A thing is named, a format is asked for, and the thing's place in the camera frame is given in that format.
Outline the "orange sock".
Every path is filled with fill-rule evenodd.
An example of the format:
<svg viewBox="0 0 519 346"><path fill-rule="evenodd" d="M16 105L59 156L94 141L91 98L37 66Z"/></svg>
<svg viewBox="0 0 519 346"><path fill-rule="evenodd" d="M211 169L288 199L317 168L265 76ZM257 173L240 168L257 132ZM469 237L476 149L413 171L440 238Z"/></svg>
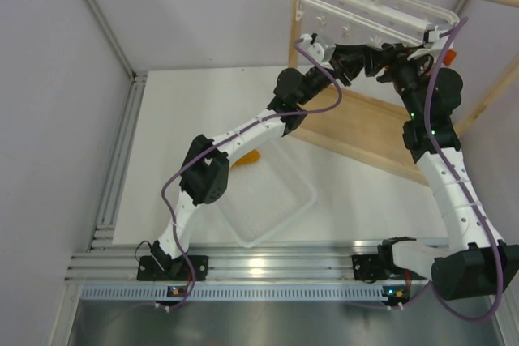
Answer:
<svg viewBox="0 0 519 346"><path fill-rule="evenodd" d="M445 54L442 63L445 66L451 66L453 61L456 59L456 56L457 56L457 52L453 49L449 49L448 52Z"/></svg>

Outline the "yellow sock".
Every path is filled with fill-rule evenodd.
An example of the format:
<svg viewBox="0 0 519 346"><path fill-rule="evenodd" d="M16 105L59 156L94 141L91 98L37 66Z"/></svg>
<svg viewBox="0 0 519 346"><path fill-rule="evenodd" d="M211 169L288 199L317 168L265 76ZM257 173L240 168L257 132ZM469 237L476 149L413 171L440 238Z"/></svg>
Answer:
<svg viewBox="0 0 519 346"><path fill-rule="evenodd" d="M245 166L245 165L249 165L249 164L254 164L256 162L258 162L261 158L261 154L258 150L256 149L253 149L252 151L248 152L247 154L245 154L244 156L242 156L241 158L239 158L234 164L233 166L234 167L238 167L238 166Z"/></svg>

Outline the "white clip hanger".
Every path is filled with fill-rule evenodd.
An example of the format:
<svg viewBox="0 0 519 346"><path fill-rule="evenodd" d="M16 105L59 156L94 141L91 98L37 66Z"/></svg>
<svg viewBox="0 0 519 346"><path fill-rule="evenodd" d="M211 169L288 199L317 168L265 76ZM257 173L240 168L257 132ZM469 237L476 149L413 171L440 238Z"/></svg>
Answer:
<svg viewBox="0 0 519 346"><path fill-rule="evenodd" d="M459 23L453 11L420 0L295 0L294 5L294 23L312 9L320 32L334 20L343 37L359 30L361 40L374 46L385 41L417 46L426 32L447 32Z"/></svg>

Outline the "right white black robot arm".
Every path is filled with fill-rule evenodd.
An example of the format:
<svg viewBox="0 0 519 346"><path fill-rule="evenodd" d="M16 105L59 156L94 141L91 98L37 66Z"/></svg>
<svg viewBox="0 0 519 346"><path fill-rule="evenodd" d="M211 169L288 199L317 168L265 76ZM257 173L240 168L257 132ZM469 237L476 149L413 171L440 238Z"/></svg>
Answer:
<svg viewBox="0 0 519 346"><path fill-rule="evenodd" d="M465 170L451 114L461 103L463 81L441 67L431 80L431 56L415 58L403 45L365 49L365 74L392 83L410 115L403 140L429 185L448 234L448 250L410 237L384 240L378 267L388 278L405 271L428 279L446 301L496 295L518 271L518 247L491 225Z"/></svg>

